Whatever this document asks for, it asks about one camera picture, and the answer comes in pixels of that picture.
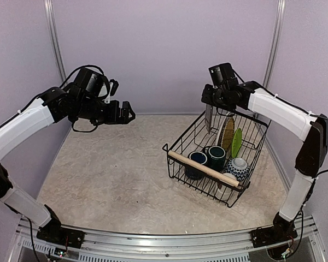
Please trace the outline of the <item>grey reindeer plate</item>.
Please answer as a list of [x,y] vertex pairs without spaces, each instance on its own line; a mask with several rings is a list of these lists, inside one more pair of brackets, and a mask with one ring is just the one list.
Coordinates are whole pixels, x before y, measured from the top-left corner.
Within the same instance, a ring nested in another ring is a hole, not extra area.
[[208,134],[210,134],[210,130],[212,126],[212,117],[213,117],[213,107],[209,104],[206,104],[204,122]]

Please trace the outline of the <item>yellow woven pattern plate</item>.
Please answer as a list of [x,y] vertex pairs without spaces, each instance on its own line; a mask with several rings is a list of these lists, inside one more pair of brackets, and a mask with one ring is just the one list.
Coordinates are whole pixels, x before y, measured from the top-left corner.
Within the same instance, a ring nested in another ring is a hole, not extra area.
[[235,132],[235,121],[232,116],[229,116],[226,118],[220,133],[221,141],[219,142],[219,144],[225,151],[227,151],[228,148],[230,147],[234,132]]

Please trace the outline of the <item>black white striped plate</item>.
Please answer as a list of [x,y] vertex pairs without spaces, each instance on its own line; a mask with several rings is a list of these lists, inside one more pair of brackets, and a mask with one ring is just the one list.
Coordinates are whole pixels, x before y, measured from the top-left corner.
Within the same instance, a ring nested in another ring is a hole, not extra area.
[[219,128],[215,144],[221,146],[225,151],[229,148],[235,131],[235,122],[232,115],[228,115]]

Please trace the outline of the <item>green leaf shaped plate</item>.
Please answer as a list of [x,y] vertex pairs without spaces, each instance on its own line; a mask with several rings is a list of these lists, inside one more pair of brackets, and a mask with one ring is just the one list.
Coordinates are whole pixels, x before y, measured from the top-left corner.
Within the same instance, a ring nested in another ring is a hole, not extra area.
[[239,150],[242,145],[242,130],[238,128],[232,139],[232,144],[231,144],[231,157],[236,158],[238,156]]

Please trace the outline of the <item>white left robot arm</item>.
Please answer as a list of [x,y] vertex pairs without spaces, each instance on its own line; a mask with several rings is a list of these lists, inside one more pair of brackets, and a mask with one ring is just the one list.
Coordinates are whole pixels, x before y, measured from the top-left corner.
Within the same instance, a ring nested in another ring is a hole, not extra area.
[[0,126],[0,201],[13,211],[44,228],[44,234],[55,243],[66,237],[60,221],[51,208],[42,205],[10,180],[1,161],[13,149],[40,130],[67,118],[71,123],[89,120],[95,127],[102,124],[129,124],[136,118],[130,102],[112,100],[113,86],[103,86],[96,93],[75,84],[52,87],[36,95],[28,105]]

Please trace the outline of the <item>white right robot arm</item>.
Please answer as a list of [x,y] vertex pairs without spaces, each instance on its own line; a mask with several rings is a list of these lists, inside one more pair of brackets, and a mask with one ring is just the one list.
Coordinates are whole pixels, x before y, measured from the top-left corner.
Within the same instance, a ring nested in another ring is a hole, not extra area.
[[303,144],[295,160],[295,177],[280,208],[279,221],[269,229],[269,238],[280,242],[289,235],[291,223],[309,199],[328,147],[328,121],[324,115],[306,113],[276,95],[271,95],[256,81],[231,87],[206,84],[201,101],[233,111],[236,107],[267,117],[287,129]]

